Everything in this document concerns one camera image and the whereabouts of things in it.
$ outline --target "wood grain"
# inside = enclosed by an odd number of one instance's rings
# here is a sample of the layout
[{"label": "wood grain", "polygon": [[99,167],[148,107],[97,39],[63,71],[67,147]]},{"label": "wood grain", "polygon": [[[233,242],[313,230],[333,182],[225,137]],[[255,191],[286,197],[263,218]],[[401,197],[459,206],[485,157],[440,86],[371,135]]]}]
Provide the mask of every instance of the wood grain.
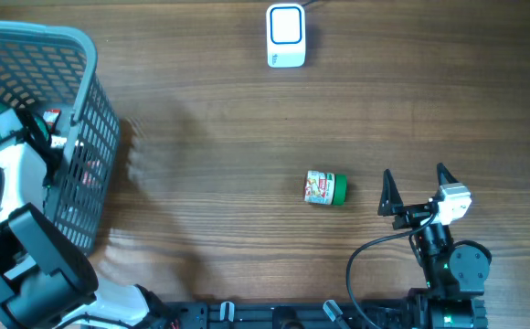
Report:
[{"label": "wood grain", "polygon": [[[530,3],[321,2],[308,58],[270,69],[268,4],[0,7],[78,27],[122,118],[98,273],[169,301],[346,300],[345,264],[391,233],[391,168],[424,202],[446,164],[474,196],[456,239],[494,260],[492,328],[530,328]],[[348,175],[344,207],[301,200],[309,169]],[[424,287],[405,240],[366,252],[357,296]]]}]

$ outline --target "gray basket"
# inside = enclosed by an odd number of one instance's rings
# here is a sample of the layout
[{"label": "gray basket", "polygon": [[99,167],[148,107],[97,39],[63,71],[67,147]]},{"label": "gray basket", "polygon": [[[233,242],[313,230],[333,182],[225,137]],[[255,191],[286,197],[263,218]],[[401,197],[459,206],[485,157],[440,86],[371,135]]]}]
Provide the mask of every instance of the gray basket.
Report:
[{"label": "gray basket", "polygon": [[90,254],[120,138],[120,126],[95,75],[97,51],[71,27],[0,22],[0,102],[16,109],[61,109],[68,141],[44,212]]}]

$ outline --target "wooden table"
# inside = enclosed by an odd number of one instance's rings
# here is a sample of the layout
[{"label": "wooden table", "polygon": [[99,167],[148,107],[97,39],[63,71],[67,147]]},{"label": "wooden table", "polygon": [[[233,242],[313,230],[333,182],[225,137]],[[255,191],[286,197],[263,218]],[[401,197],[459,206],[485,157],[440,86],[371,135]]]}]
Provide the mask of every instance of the wooden table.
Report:
[{"label": "wooden table", "polygon": [[[425,202],[443,162],[473,192],[456,239],[488,247],[492,328],[530,328],[530,4],[322,1],[307,62],[270,69],[267,3],[0,7],[78,27],[122,118],[100,276],[166,301],[346,300],[345,264],[392,233],[383,170]],[[343,207],[302,202],[309,169]],[[355,263],[359,298],[425,287],[404,239]]]}]

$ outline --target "basket handle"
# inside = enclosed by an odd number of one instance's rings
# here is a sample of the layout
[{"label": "basket handle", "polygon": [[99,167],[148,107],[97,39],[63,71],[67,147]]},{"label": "basket handle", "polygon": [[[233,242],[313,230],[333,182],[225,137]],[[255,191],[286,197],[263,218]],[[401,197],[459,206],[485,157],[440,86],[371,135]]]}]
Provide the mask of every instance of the basket handle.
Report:
[{"label": "basket handle", "polygon": [[82,113],[86,107],[86,97],[89,93],[90,84],[97,67],[97,49],[94,42],[84,32],[74,27],[50,27],[40,24],[0,21],[0,32],[25,33],[33,35],[46,35],[48,37],[64,37],[79,44],[86,55],[86,67],[82,75],[79,91],[74,100],[74,117],[72,124],[82,120]]}]

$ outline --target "green lid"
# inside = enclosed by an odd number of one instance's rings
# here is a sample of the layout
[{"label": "green lid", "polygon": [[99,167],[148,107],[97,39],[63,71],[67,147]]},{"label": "green lid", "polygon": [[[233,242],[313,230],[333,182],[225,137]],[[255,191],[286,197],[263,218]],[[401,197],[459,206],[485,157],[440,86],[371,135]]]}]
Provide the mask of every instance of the green lid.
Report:
[{"label": "green lid", "polygon": [[333,206],[341,206],[345,203],[346,198],[346,176],[335,175],[336,182],[334,185],[334,199],[332,200]]}]

